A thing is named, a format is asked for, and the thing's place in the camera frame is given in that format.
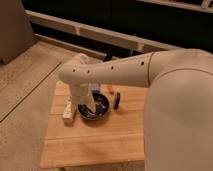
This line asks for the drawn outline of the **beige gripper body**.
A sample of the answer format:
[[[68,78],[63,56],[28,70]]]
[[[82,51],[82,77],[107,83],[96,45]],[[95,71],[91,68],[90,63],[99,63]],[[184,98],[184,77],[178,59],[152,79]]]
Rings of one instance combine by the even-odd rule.
[[[75,105],[85,105],[93,113],[96,112],[96,105],[89,84],[70,85],[70,100]]]

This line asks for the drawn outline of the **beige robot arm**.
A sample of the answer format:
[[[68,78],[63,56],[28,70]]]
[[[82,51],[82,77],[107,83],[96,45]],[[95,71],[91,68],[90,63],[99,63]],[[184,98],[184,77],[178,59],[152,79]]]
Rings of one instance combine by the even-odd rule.
[[[146,87],[145,171],[213,171],[213,54],[176,49],[91,64],[77,54],[59,71],[71,101],[92,100],[91,83]]]

